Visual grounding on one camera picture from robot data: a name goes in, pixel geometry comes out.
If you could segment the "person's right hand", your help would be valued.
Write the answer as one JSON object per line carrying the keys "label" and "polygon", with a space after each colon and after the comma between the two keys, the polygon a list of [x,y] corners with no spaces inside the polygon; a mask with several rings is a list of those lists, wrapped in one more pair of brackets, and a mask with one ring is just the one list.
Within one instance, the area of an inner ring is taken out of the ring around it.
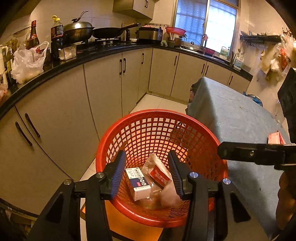
{"label": "person's right hand", "polygon": [[288,190],[289,180],[286,172],[279,179],[278,203],[276,208],[276,223],[280,230],[284,230],[295,213],[295,199]]}

